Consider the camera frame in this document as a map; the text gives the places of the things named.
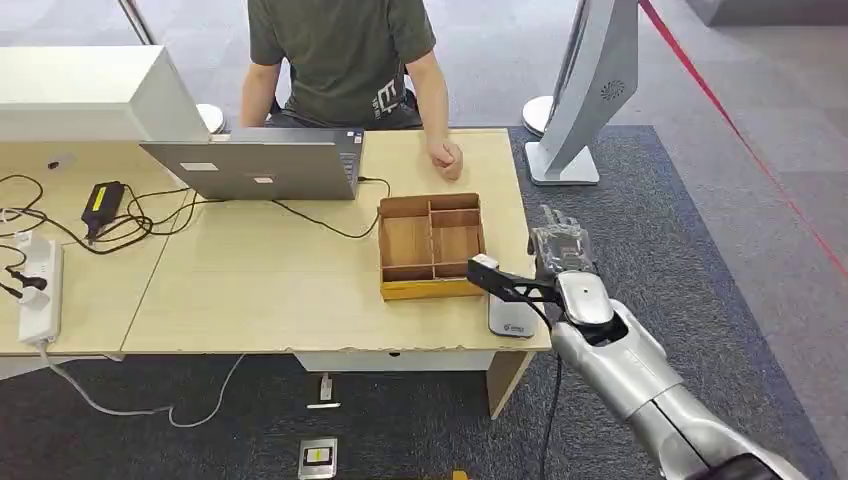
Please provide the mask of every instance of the wooden desk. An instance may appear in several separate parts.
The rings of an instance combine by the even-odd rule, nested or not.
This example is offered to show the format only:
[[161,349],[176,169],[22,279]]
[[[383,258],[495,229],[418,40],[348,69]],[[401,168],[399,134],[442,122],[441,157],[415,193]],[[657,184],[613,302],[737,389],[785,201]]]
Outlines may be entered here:
[[[423,138],[422,132],[367,133],[361,175],[388,180],[397,196],[479,193],[488,252],[504,270],[531,275],[506,131],[454,132],[466,167],[453,184],[430,165]],[[369,183],[353,202],[290,205],[359,233],[385,194],[382,184]],[[376,230],[346,239],[270,203],[200,210],[192,227],[167,240],[123,352],[492,352],[487,379],[495,417],[533,352],[551,346],[541,324],[527,340],[493,335],[484,297],[384,302]]]
[[[47,164],[63,161],[50,170]],[[29,175],[44,186],[44,198],[35,207],[68,226],[82,237],[86,233],[80,215],[95,184],[118,180],[136,194],[174,189],[174,181],[138,146],[127,143],[0,143],[0,178]],[[0,186],[0,207],[24,207],[37,188],[15,179]],[[179,208],[184,194],[149,198],[145,213],[159,219]],[[9,225],[0,224],[0,234],[35,223],[29,217]],[[38,232],[65,246],[61,332],[50,345],[51,353],[91,354],[118,352],[156,260],[165,245],[164,237],[148,237],[126,250],[108,256],[84,251],[67,235],[52,226]],[[14,245],[14,239],[0,239]],[[0,265],[16,262],[16,253],[0,250]],[[3,283],[14,282],[0,271]],[[35,350],[18,343],[18,306],[3,292],[0,299],[0,354],[29,354]]]

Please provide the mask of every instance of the laptop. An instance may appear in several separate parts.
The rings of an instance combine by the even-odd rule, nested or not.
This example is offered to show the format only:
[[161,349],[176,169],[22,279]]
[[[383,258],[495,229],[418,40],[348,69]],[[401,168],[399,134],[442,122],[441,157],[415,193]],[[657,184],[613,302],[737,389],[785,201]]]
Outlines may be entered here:
[[362,129],[247,128],[226,142],[142,142],[206,199],[353,200]]

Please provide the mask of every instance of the man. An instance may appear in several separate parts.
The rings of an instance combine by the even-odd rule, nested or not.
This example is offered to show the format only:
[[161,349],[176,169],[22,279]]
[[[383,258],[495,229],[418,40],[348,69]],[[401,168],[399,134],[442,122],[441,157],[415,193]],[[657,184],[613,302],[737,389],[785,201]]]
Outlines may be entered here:
[[[272,116],[275,126],[423,124],[433,165],[444,178],[459,178],[462,150],[448,137],[447,87],[423,0],[248,0],[247,6],[252,64],[242,90],[242,126],[265,124],[286,58],[292,94]],[[420,115],[410,105],[404,67]]]

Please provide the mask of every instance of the white power strip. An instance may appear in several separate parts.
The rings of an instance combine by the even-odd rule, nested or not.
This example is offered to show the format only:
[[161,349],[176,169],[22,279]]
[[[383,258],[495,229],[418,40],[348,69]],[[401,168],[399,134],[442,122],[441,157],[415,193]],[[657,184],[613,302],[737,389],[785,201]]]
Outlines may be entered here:
[[21,290],[18,341],[29,345],[52,342],[59,335],[62,312],[62,245],[31,231],[17,233],[15,239],[27,256],[22,273],[47,280],[43,291],[35,287]]

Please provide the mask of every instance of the fist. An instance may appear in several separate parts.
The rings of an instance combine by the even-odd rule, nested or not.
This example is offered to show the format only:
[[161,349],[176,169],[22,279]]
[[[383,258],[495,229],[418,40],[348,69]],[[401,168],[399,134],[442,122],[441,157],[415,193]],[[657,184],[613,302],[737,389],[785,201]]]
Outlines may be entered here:
[[439,174],[448,181],[455,181],[462,173],[462,150],[448,139],[428,141],[427,153]]

